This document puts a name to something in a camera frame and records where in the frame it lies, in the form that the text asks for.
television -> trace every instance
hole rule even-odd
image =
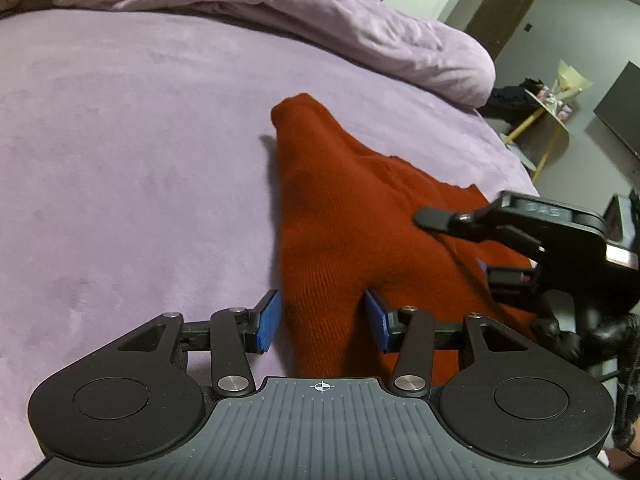
[[[594,113],[640,158],[639,66],[628,63]]]

gray ribbed plate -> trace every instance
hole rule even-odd
[[[374,379],[270,378],[251,397],[220,401],[200,433],[155,460],[103,468],[53,458],[30,478],[604,480],[615,476],[592,458],[535,468],[494,462],[453,439],[426,402],[395,397]]]

metal screw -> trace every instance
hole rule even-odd
[[[427,385],[424,379],[417,375],[401,375],[396,378],[394,384],[396,385],[396,388],[406,392],[417,392]]]
[[[218,387],[226,392],[240,392],[249,385],[249,380],[240,375],[228,375],[218,381]]]

yellow table leg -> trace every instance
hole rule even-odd
[[[533,122],[540,117],[545,112],[545,109],[541,106],[535,112],[533,112],[529,117],[527,117],[520,126],[518,126],[515,130],[513,130],[508,137],[506,137],[502,142],[504,144],[509,144],[516,140],[527,128],[529,128]]]
[[[549,140],[549,143],[546,146],[545,153],[542,154],[542,158],[540,159],[540,162],[538,163],[538,167],[536,168],[536,172],[531,177],[531,181],[532,182],[536,181],[536,179],[540,175],[540,172],[542,171],[542,168],[545,167],[546,160],[549,158],[549,155],[551,154],[551,151],[554,148],[554,144],[555,144],[556,140],[558,139],[558,137],[560,136],[561,132],[562,132],[562,126],[560,124],[556,124],[556,127],[554,128],[554,132],[553,132],[553,134],[551,136],[551,140]]]

red knit garment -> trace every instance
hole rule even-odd
[[[478,264],[479,258],[527,267],[526,258],[494,242],[430,235],[412,222],[422,206],[485,206],[476,186],[443,184],[370,150],[306,94],[284,100],[271,119],[278,137],[284,321],[302,376],[388,378],[396,357],[376,349],[358,307],[366,288],[396,308],[413,305],[455,322],[481,312],[530,336],[532,315],[494,303]],[[433,384],[457,371],[456,352],[436,352]]]

